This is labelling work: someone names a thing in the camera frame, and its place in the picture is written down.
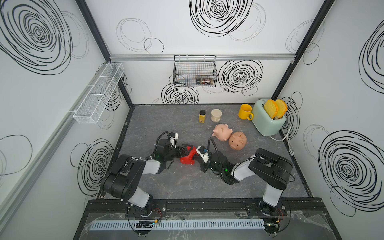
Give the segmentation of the red piggy bank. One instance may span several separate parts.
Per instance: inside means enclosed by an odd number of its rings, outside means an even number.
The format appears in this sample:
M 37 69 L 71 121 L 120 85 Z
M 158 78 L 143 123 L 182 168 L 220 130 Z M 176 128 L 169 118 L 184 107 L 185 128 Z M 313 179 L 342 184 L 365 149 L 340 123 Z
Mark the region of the red piggy bank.
M 192 151 L 189 154 L 190 154 L 189 159 L 180 159 L 181 164 L 184 164 L 184 165 L 195 164 L 194 156 L 197 154 L 196 148 L 192 146 Z

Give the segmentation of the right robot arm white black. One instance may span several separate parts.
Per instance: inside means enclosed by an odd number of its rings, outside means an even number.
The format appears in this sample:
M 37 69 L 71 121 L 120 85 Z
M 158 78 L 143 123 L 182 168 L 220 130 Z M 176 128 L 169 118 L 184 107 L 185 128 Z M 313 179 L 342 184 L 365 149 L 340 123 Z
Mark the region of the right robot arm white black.
M 211 153 L 204 146 L 199 146 L 194 159 L 201 165 L 202 172 L 210 169 L 228 185 L 237 184 L 252 176 L 265 181 L 266 188 L 259 208 L 267 216 L 277 212 L 281 195 L 293 177 L 294 165 L 290 160 L 261 148 L 248 159 L 231 164 L 222 152 Z

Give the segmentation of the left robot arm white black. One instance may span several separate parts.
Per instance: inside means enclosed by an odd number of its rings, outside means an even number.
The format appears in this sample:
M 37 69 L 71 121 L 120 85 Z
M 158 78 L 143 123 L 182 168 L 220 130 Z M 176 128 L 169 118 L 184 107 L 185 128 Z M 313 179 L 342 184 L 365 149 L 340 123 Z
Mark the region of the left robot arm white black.
M 122 154 L 106 173 L 101 190 L 149 213 L 153 208 L 153 196 L 139 188 L 142 176 L 160 174 L 168 168 L 168 161 L 192 156 L 192 151 L 192 145 L 178 146 L 171 139 L 155 143 L 153 153 L 147 158 Z

